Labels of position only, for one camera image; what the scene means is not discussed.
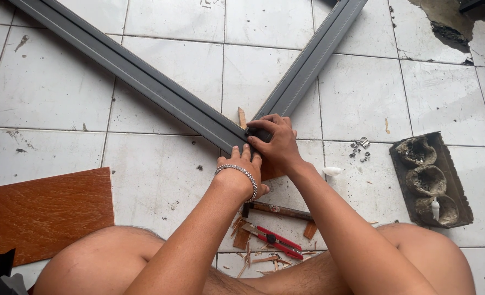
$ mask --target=finger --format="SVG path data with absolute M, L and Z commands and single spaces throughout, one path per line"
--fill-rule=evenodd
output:
M 290 117 L 282 117 L 282 119 L 286 124 L 288 124 L 288 126 L 290 126 L 290 128 L 292 128 L 292 120 Z
M 223 163 L 224 161 L 226 161 L 226 158 L 225 157 L 219 157 L 217 159 L 217 166 L 219 166 L 221 163 Z
M 271 134 L 275 133 L 275 131 L 277 131 L 277 129 L 279 128 L 279 126 L 277 124 L 272 123 L 268 120 L 251 121 L 251 122 L 246 123 L 246 126 L 252 127 L 252 128 L 262 128 L 262 129 L 270 132 Z
M 239 151 L 239 146 L 234 145 L 232 148 L 232 156 L 230 158 L 241 158 L 241 154 Z
M 256 148 L 259 152 L 264 152 L 267 150 L 269 143 L 265 143 L 264 141 L 260 140 L 258 137 L 248 137 L 248 142 L 252 144 L 254 148 Z
M 263 195 L 267 194 L 270 192 L 270 187 L 265 184 L 261 184 L 261 192 Z
M 253 153 L 253 160 L 252 163 L 257 165 L 257 168 L 260 168 L 262 165 L 262 157 L 259 153 Z
M 279 114 L 266 115 L 266 116 L 262 117 L 261 120 L 272 121 L 273 123 L 278 124 L 278 125 L 284 125 L 285 124 L 285 121 L 281 118 L 281 116 L 279 116 Z
M 244 146 L 242 146 L 242 159 L 249 160 L 252 158 L 252 154 L 250 153 L 250 145 L 245 143 Z

